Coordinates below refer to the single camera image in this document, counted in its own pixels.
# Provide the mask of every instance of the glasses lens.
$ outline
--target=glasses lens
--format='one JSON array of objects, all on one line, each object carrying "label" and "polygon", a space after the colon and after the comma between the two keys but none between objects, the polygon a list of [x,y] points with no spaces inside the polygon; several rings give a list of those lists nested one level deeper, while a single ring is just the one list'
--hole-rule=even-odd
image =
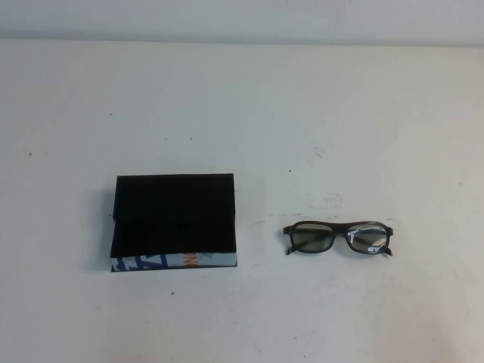
[{"label": "glasses lens", "polygon": [[354,225],[348,230],[348,235],[355,250],[377,253],[385,249],[386,231],[379,225]]},{"label": "glasses lens", "polygon": [[331,244],[333,230],[325,225],[297,225],[293,230],[293,242],[300,252],[320,252]]}]

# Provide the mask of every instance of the white table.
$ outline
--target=white table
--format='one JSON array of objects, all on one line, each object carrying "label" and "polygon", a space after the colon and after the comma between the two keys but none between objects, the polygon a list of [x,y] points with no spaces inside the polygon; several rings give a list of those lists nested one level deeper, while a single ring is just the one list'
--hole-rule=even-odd
[{"label": "white table", "polygon": [[[484,361],[484,50],[0,41],[0,111],[2,361]],[[215,172],[237,268],[109,272],[117,175]]]}]

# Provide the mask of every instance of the eyeglasses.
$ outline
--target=eyeglasses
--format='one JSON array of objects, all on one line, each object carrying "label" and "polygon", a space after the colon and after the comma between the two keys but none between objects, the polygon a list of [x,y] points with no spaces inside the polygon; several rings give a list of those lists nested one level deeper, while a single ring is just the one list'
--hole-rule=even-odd
[{"label": "eyeglasses", "polygon": [[388,247],[393,229],[379,222],[354,223],[325,223],[325,222],[297,222],[295,225],[283,229],[284,234],[290,236],[292,244],[286,251],[289,255],[294,251],[302,253],[321,253],[328,251],[342,234],[348,242],[349,248],[358,253],[377,255],[386,253],[392,256]]}]

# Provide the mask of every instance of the white wall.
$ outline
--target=white wall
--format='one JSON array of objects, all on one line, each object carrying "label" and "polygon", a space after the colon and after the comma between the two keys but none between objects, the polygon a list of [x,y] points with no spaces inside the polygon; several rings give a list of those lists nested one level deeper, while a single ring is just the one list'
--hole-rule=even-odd
[{"label": "white wall", "polygon": [[0,0],[0,37],[484,45],[482,0]]}]

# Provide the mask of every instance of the white surface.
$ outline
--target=white surface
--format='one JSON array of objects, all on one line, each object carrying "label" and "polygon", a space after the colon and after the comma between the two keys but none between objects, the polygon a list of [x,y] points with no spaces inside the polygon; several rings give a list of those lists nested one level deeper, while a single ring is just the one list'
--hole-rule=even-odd
[{"label": "white surface", "polygon": [[[484,361],[483,64],[0,42],[3,360]],[[110,273],[116,176],[196,172],[235,174],[239,266]],[[302,219],[385,222],[394,257],[285,256]]]},{"label": "white surface", "polygon": [[481,0],[2,0],[0,37],[484,46]]}]

